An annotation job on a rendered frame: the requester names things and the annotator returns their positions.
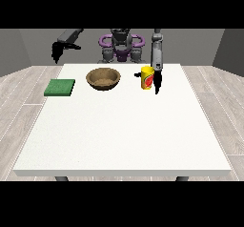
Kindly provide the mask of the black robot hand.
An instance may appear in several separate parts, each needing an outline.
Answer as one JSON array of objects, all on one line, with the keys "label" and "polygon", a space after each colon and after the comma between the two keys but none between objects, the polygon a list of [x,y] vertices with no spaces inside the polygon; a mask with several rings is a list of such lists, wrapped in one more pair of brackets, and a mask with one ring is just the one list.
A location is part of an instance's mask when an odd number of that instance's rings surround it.
[{"label": "black robot hand", "polygon": [[[135,73],[134,76],[141,78],[141,72]],[[153,77],[152,86],[155,87],[155,93],[159,93],[159,89],[161,87],[161,84],[162,84],[162,73],[154,70],[154,77]]]},{"label": "black robot hand", "polygon": [[63,54],[63,51],[68,49],[80,50],[81,47],[72,43],[54,42],[51,46],[51,57],[54,62],[58,63],[60,57]]}]

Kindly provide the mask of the brown wooden bowl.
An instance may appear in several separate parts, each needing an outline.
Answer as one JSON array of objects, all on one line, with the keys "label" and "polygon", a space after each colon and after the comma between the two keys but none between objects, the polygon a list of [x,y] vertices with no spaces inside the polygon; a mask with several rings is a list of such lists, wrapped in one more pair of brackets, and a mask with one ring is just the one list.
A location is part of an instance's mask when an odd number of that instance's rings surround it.
[{"label": "brown wooden bowl", "polygon": [[113,89],[120,81],[120,73],[112,68],[97,68],[91,70],[86,80],[90,86],[98,91]]}]

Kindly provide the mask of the green square pad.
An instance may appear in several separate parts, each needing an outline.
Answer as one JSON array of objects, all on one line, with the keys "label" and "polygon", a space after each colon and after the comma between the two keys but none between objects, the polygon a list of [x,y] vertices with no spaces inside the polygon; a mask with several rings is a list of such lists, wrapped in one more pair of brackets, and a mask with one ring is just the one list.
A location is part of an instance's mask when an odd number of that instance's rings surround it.
[{"label": "green square pad", "polygon": [[74,79],[52,79],[44,91],[44,96],[70,96]]}]

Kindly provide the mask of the yellow cup with melon print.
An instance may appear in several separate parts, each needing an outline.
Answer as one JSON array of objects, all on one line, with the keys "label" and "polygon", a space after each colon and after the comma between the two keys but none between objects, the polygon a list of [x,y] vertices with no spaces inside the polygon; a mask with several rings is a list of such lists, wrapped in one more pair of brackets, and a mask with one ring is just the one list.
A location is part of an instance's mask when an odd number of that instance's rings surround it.
[{"label": "yellow cup with melon print", "polygon": [[143,90],[149,90],[153,84],[154,68],[150,66],[144,66],[141,68],[141,88]]}]

